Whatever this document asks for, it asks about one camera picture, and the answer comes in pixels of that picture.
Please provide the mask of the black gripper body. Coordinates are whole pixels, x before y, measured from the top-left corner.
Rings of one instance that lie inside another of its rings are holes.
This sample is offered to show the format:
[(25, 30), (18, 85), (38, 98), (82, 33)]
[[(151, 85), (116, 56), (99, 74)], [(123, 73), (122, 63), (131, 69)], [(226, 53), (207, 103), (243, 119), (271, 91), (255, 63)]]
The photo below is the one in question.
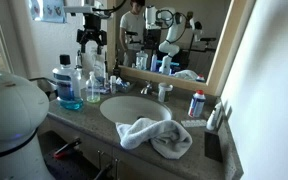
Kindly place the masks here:
[(84, 15), (84, 29), (77, 30), (76, 41), (80, 44), (86, 44), (88, 41), (93, 40), (98, 45), (107, 44), (106, 32), (101, 29), (101, 19), (94, 14)]

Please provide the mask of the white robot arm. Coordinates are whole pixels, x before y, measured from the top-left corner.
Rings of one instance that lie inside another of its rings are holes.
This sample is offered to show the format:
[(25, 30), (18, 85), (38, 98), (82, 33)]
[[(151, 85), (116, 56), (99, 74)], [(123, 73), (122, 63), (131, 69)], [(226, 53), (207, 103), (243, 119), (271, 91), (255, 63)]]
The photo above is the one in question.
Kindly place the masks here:
[(0, 70), (0, 180), (55, 180), (37, 137), (48, 110), (40, 88)]

